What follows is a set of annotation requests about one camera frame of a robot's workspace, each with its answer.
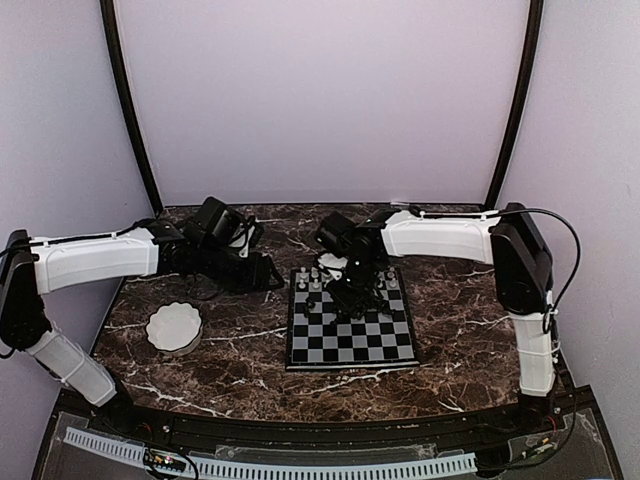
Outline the black piece pile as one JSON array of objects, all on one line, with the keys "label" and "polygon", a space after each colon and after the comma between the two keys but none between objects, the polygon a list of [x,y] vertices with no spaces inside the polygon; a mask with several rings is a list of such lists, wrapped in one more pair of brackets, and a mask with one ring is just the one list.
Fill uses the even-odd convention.
[{"label": "black piece pile", "polygon": [[331,324],[346,324],[364,319],[367,315],[393,315],[389,302],[378,293],[330,292],[329,300],[316,301],[313,294],[305,299],[302,313],[306,318],[315,314],[331,314]]}]

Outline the black white chessboard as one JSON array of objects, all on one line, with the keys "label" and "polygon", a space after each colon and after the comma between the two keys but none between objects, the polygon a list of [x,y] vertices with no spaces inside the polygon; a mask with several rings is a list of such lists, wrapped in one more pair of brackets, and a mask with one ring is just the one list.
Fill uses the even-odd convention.
[{"label": "black white chessboard", "polygon": [[404,281],[395,269],[397,281],[390,282],[389,270],[379,275],[379,290],[393,315],[367,315],[346,324],[331,324],[331,314],[302,313],[305,299],[329,300],[328,279],[300,281],[300,269],[290,271],[290,293],[285,369],[288,371],[330,371],[356,368],[400,369],[419,364],[413,322]]}]

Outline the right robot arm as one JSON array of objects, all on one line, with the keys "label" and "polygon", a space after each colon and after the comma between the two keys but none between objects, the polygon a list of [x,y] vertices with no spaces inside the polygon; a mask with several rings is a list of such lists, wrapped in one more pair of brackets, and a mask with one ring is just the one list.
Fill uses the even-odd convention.
[{"label": "right robot arm", "polygon": [[554,329],[561,300],[552,292],[553,258],[532,218],[537,212],[515,202],[476,213],[391,208],[360,223],[333,212],[315,233],[324,249],[316,266],[331,277],[327,291],[339,319],[358,319],[370,309],[389,311],[379,275],[392,258],[460,258],[492,266],[497,299],[514,325],[519,389],[527,397],[511,410],[510,424],[530,434],[549,416],[543,397],[555,383]]}]

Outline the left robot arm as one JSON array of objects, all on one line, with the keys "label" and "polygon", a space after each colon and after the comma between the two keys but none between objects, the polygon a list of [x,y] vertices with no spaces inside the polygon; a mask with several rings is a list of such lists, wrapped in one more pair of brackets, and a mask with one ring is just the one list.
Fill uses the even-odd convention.
[{"label": "left robot arm", "polygon": [[224,291],[279,289],[273,259],[255,251],[263,229],[251,226],[229,240],[159,219],[109,233],[66,238],[14,231],[1,253],[1,341],[22,351],[95,407],[120,436],[141,427],[140,412],[108,370],[70,341],[45,314],[45,295],[70,286],[120,277],[203,275]]}]

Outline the white scalloped bowl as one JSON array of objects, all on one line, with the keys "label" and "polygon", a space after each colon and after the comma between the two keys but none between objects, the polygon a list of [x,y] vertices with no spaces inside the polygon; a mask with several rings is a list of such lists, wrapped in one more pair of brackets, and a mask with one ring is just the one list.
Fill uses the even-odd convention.
[{"label": "white scalloped bowl", "polygon": [[192,352],[200,343],[203,321],[190,303],[173,302],[161,306],[145,326],[147,340],[160,353],[180,356]]}]

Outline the black front rail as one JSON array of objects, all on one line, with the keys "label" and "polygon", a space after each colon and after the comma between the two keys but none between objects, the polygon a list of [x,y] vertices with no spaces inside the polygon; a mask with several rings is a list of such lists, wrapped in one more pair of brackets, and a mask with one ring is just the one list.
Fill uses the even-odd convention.
[{"label": "black front rail", "polygon": [[213,450],[218,445],[262,447],[355,448],[434,443],[449,447],[498,445],[516,436],[487,425],[513,415],[517,406],[490,408],[466,414],[361,423],[279,423],[231,420],[135,406],[138,422],[151,429],[145,437],[162,444]]}]

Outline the left black frame post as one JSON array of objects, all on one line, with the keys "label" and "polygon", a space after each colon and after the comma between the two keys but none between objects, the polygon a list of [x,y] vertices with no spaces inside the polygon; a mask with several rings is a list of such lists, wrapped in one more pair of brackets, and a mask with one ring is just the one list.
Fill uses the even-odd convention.
[{"label": "left black frame post", "polygon": [[116,5],[112,0],[100,0],[99,4],[112,75],[134,160],[152,212],[158,215],[163,211],[164,206],[152,172],[134,106],[119,35]]}]

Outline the black frame post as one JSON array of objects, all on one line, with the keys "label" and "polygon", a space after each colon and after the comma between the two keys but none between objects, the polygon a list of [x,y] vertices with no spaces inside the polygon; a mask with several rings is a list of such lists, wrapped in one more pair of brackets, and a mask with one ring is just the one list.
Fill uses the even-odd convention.
[{"label": "black frame post", "polygon": [[119,35],[116,5],[112,0],[100,0],[99,4],[112,75],[134,160],[152,212],[158,215],[163,211],[164,206],[152,172],[134,106]]},{"label": "black frame post", "polygon": [[529,93],[542,25],[543,11],[543,0],[531,0],[529,2],[526,29],[513,98],[495,168],[485,196],[483,204],[485,210],[494,209],[496,207],[506,180]]}]

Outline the right black frame post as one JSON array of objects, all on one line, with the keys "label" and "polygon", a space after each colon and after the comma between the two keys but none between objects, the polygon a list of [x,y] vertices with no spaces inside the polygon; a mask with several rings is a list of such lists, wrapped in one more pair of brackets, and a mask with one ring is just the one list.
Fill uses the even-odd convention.
[{"label": "right black frame post", "polygon": [[542,25],[543,11],[543,0],[531,0],[529,2],[526,29],[513,98],[495,168],[485,196],[483,204],[485,210],[494,209],[496,207],[506,180],[529,93]]}]

